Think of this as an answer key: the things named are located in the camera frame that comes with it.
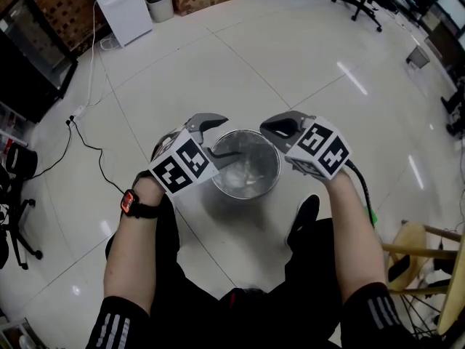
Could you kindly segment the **black round waste bin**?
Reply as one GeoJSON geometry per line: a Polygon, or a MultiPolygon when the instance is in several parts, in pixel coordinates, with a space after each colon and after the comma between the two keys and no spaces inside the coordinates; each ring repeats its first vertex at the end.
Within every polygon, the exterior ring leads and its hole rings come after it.
{"type": "Polygon", "coordinates": [[[35,175],[37,164],[37,152],[17,143],[10,145],[6,160],[6,170],[8,173],[28,180],[35,175]]]}

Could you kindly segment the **person's left black shoe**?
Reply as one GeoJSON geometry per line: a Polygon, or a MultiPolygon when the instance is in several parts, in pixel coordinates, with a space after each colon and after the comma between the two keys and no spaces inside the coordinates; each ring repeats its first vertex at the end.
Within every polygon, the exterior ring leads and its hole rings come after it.
{"type": "Polygon", "coordinates": [[[166,194],[163,195],[158,205],[157,227],[178,232],[175,205],[166,194]]]}

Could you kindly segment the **person's left forearm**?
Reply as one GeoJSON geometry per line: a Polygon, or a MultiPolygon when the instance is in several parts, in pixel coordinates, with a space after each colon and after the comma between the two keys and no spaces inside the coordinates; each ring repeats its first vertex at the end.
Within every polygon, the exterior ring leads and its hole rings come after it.
{"type": "Polygon", "coordinates": [[[105,267],[105,298],[120,297],[150,312],[156,286],[156,228],[157,219],[121,215],[105,267]]]}

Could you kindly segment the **white water dispenser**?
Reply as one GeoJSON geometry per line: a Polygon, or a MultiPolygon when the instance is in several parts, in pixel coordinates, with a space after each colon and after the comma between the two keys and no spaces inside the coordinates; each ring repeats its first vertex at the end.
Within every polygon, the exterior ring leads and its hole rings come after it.
{"type": "Polygon", "coordinates": [[[153,29],[145,0],[96,0],[118,43],[125,47],[153,29]]]}

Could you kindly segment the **black wristwatch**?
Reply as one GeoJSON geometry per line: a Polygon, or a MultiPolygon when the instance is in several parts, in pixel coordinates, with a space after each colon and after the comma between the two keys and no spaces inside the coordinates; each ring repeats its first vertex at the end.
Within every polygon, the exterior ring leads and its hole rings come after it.
{"type": "Polygon", "coordinates": [[[139,200],[139,196],[134,190],[128,189],[121,199],[121,212],[127,217],[155,219],[159,215],[157,206],[148,206],[139,200]]]}

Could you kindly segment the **person's right forearm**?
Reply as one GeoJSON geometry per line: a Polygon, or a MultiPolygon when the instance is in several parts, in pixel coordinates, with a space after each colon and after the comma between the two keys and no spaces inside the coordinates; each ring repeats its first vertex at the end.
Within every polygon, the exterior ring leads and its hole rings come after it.
{"type": "Polygon", "coordinates": [[[365,285],[385,282],[384,255],[350,176],[341,170],[325,188],[331,205],[336,276],[346,302],[365,285]]]}

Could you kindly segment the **person's black shoe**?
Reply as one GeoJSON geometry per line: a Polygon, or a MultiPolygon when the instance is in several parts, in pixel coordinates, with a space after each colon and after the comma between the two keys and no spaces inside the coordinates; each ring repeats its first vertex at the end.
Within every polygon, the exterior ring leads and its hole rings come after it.
{"type": "Polygon", "coordinates": [[[320,197],[316,193],[306,196],[298,205],[296,215],[286,238],[286,245],[294,251],[312,229],[318,218],[320,197]]]}
{"type": "Polygon", "coordinates": [[[157,227],[178,232],[175,205],[166,194],[163,195],[158,205],[157,227]]]}

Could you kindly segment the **person's black striped shirt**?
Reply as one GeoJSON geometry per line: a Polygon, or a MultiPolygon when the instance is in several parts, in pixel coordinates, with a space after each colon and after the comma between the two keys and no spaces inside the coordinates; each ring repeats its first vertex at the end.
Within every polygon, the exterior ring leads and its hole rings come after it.
{"type": "Polygon", "coordinates": [[[170,343],[201,344],[310,344],[332,346],[330,337],[341,329],[343,349],[418,349],[413,335],[401,322],[384,284],[357,290],[346,302],[338,292],[310,305],[281,286],[245,304],[232,290],[216,300],[189,283],[187,292],[156,308],[153,316],[120,297],[102,301],[86,349],[167,348],[170,343]]]}

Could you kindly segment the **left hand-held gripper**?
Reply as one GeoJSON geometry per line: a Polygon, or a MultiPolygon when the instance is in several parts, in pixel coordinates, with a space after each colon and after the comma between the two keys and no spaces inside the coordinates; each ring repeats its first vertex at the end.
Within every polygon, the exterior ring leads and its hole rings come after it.
{"type": "Polygon", "coordinates": [[[215,154],[203,146],[203,133],[226,123],[217,113],[197,113],[159,141],[148,170],[169,195],[179,195],[234,164],[241,153],[215,154]]]}

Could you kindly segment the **small white waste bin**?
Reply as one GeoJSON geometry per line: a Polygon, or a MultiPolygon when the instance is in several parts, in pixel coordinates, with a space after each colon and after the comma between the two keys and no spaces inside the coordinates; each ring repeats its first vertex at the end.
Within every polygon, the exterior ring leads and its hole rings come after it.
{"type": "Polygon", "coordinates": [[[145,0],[145,2],[155,23],[162,23],[173,18],[174,5],[172,0],[145,0]]]}

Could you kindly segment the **person's right black shoe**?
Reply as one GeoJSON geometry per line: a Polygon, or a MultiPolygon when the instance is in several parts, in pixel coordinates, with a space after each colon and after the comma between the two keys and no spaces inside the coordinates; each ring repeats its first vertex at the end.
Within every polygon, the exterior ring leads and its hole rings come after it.
{"type": "Polygon", "coordinates": [[[306,196],[298,205],[296,215],[286,238],[286,245],[294,251],[312,229],[318,218],[320,197],[316,193],[306,196]]]}

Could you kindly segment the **black glass-door fridge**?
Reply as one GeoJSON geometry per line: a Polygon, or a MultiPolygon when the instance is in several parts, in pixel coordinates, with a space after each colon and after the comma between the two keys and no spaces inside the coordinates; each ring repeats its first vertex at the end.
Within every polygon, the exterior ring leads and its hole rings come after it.
{"type": "Polygon", "coordinates": [[[77,66],[34,0],[0,12],[0,103],[37,124],[64,98],[77,66]]]}

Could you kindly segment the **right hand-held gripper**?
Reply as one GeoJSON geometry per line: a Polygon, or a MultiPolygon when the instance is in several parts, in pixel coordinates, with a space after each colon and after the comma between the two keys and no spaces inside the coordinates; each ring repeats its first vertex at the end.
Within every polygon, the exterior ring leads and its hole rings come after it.
{"type": "Polygon", "coordinates": [[[318,180],[332,180],[352,155],[341,132],[321,116],[286,111],[262,122],[259,130],[286,152],[285,161],[293,168],[318,180]]]}

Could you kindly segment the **person's black trousers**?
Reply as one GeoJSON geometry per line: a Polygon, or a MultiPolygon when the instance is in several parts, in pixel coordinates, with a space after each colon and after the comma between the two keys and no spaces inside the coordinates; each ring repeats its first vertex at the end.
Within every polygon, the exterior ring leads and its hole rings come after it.
{"type": "Polygon", "coordinates": [[[342,304],[333,256],[333,224],[319,219],[311,195],[291,228],[285,280],[271,292],[232,289],[215,298],[189,280],[177,261],[179,234],[167,196],[159,204],[155,233],[158,277],[149,311],[120,297],[105,298],[88,349],[151,349],[186,345],[235,347],[283,340],[313,349],[336,349],[331,335],[342,304]]]}

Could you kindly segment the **black phone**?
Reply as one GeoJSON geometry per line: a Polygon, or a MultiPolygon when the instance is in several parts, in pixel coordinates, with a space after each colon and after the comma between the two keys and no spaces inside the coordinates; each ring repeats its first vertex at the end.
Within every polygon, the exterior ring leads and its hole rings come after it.
{"type": "Polygon", "coordinates": [[[388,269],[388,281],[393,282],[399,278],[404,272],[406,272],[411,265],[411,258],[408,254],[405,254],[402,258],[394,261],[393,265],[388,269]]]}

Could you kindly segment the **gray storage cart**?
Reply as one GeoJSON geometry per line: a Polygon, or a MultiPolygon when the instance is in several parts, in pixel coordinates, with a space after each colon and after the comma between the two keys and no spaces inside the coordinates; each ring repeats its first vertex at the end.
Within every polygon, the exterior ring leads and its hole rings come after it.
{"type": "Polygon", "coordinates": [[[0,349],[48,349],[26,318],[0,319],[0,349]]]}

